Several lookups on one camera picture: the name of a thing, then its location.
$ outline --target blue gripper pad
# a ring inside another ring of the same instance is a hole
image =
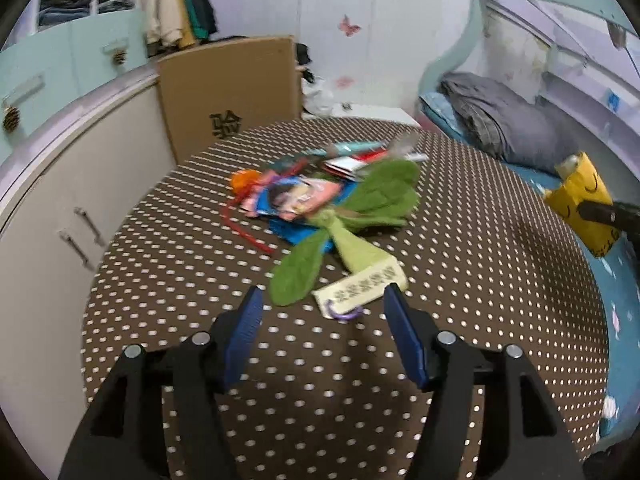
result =
[[[223,384],[225,390],[240,380],[244,364],[262,320],[262,291],[252,287],[236,311],[236,326],[225,348]]]
[[[385,288],[384,310],[404,371],[418,388],[423,389],[428,382],[424,348],[407,316],[402,292],[395,283]]]

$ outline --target black logo on cardboard box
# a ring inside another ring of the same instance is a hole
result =
[[[224,114],[211,114],[209,117],[214,137],[226,139],[229,135],[240,131],[242,117],[238,117],[231,110],[227,110]]]

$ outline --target green plush toy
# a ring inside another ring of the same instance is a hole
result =
[[[388,258],[386,251],[353,233],[370,226],[405,225],[405,217],[418,203],[414,185],[419,174],[415,162],[383,160],[370,167],[367,177],[339,206],[325,207],[309,217],[307,222],[318,231],[296,245],[275,267],[269,284],[273,304],[295,303],[313,289],[329,239],[352,274]]]

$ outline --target silver screw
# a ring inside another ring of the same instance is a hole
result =
[[[203,346],[211,341],[211,336],[209,332],[196,332],[191,336],[191,341],[194,345]]]
[[[514,359],[520,359],[522,357],[522,348],[518,345],[507,345],[507,355]]]
[[[449,332],[448,330],[443,330],[439,332],[438,341],[440,341],[443,345],[453,345],[456,342],[456,335],[453,332]]]
[[[140,345],[129,345],[124,349],[124,355],[130,359],[134,359],[142,354],[142,348]]]

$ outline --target polka dot tablecloth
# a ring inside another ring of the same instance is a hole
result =
[[[332,141],[421,132],[420,204],[400,230],[369,239],[398,258],[408,301],[473,345],[516,342],[536,365],[581,456],[600,417],[607,328],[574,237],[516,174],[440,133],[384,121],[295,121],[220,142],[162,180],[127,216],[104,255],[84,314],[82,371],[91,401],[123,346],[177,344],[266,288],[290,245],[261,219],[242,227],[262,254],[222,224],[229,176]],[[328,254],[318,286],[346,275]],[[393,479],[406,473],[430,396],[405,376],[382,301],[353,321],[322,318],[311,296],[269,305],[241,382],[218,402],[244,479]],[[482,388],[471,410],[460,478],[473,476]],[[171,388],[164,427],[173,478],[186,476]]]

